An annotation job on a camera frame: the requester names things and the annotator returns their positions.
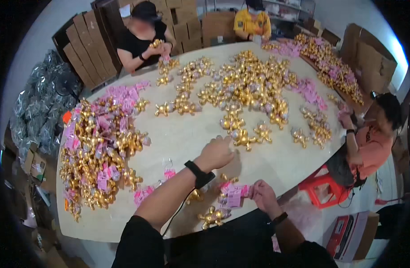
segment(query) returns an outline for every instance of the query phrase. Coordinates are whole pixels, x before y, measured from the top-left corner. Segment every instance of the yellow shirt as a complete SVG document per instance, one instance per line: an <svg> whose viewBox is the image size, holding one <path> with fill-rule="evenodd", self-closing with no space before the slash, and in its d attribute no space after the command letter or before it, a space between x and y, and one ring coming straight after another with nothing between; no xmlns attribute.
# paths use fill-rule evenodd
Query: yellow shirt
<svg viewBox="0 0 410 268"><path fill-rule="evenodd" d="M234 18L234 27L236 30L243 30L248 34L264 35L266 37L271 37L271 20L269 16L261 12L255 21L251 19L251 15L248 9L242 9Z"/></svg>

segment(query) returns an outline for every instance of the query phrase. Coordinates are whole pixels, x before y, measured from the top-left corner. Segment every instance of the black shirt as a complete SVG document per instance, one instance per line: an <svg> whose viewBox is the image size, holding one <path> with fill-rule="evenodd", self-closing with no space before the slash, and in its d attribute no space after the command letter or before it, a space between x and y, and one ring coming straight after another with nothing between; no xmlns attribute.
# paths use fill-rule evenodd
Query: black shirt
<svg viewBox="0 0 410 268"><path fill-rule="evenodd" d="M156 21L154 25L154 30L156 31L156 35L154 36L153 40L141 40L138 39L135 35L126 29L123 31L121 36L121 41L117 45L117 48L129 51L132 53L132 58L138 57L144 51L147 50L148 46L154 42L156 39L161 39L166 41L165 31L166 31L166 24L161 21ZM160 55L152 55L147 60L145 60L138 68L141 69L143 67L153 65L159 61Z"/></svg>
<svg viewBox="0 0 410 268"><path fill-rule="evenodd" d="M247 225L250 232L245 225L244 229L230 228L228 222L163 240L146 220L133 216L123 230L112 267L337 268L326 249L316 243L305 241L293 254L276 253L269 232L258 231L250 223Z"/></svg>

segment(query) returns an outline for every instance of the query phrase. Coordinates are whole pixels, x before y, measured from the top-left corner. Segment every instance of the red plastic stool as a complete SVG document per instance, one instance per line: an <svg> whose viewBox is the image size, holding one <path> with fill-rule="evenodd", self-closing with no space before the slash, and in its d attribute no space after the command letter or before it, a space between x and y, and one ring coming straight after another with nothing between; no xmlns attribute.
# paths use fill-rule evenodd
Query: red plastic stool
<svg viewBox="0 0 410 268"><path fill-rule="evenodd" d="M339 202L345 201L351 192L350 189L346 189L345 187L338 185L329 173L315 177L315 175L323 168L327 168L326 165L323 165L321 168L314 171L314 173L312 173L308 178L299 183L299 190L305 190L308 193L309 198L311 198L312 204L319 209L331 207L339 204ZM315 187L323 184L329 184L328 190L329 194L331 194L330 199L325 203L320 202L320 199L315 192Z"/></svg>

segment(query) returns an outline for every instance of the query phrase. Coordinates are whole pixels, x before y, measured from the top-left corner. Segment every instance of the wall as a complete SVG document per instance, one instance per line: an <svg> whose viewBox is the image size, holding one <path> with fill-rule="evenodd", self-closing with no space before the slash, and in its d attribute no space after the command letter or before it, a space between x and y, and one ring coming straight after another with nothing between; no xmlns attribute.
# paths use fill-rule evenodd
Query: wall
<svg viewBox="0 0 410 268"><path fill-rule="evenodd" d="M391 83L398 90L408 64L397 37L374 4L369 0L315 0L315 3L314 18L340 38L343 38L347 25L353 22L379 39L397 61Z"/></svg>
<svg viewBox="0 0 410 268"><path fill-rule="evenodd" d="M1 106L0 141L10 119L13 105L23 91L36 63L44 60L49 49L55 49L51 37L76 13L92 9L93 0L52 0L32 24L8 71Z"/></svg>

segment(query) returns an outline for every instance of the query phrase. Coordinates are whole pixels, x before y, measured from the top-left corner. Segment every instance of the face mask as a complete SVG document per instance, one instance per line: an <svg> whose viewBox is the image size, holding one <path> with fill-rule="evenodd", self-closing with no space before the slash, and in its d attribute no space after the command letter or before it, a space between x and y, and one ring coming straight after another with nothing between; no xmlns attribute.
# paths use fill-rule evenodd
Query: face mask
<svg viewBox="0 0 410 268"><path fill-rule="evenodd" d="M258 15L258 14L261 13L261 10L254 10L254 9L252 9L252 8L248 8L248 12L249 12L251 15Z"/></svg>

